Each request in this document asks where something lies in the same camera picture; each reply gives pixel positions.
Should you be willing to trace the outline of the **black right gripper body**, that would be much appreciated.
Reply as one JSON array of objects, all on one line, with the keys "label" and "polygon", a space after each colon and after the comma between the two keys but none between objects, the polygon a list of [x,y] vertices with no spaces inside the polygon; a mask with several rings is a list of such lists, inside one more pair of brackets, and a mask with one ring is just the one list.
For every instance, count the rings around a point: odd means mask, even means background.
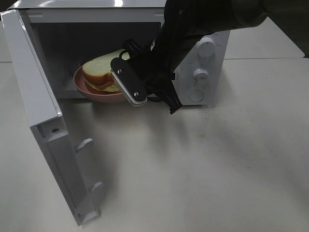
[{"label": "black right gripper body", "polygon": [[123,48],[124,51],[120,55],[128,53],[129,58],[126,61],[147,90],[147,99],[162,102],[156,95],[156,89],[160,83],[171,81],[170,77],[173,74],[153,63],[147,49],[142,49],[134,40],[124,41]]}]

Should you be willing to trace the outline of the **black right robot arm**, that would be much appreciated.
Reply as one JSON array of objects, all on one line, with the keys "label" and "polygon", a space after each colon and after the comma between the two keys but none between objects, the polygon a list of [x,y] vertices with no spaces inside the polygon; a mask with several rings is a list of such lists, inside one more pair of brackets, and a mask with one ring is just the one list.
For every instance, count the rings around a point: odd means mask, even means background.
[{"label": "black right robot arm", "polygon": [[182,104],[171,77],[202,37],[256,27],[274,12],[308,4],[306,0],[168,0],[164,24],[149,46],[142,48],[131,39],[123,43],[129,59],[111,61],[113,79],[133,106],[145,104],[154,94],[173,114]]}]

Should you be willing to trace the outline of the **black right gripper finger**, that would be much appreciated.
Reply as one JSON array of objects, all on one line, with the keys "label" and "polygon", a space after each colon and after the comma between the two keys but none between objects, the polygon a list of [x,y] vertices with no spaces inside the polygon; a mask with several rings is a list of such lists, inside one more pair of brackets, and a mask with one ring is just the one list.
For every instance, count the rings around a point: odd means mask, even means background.
[{"label": "black right gripper finger", "polygon": [[133,106],[147,102],[147,90],[126,60],[114,58],[111,61],[113,80],[127,101]]},{"label": "black right gripper finger", "polygon": [[160,83],[156,89],[156,95],[169,107],[171,115],[183,106],[171,81]]}]

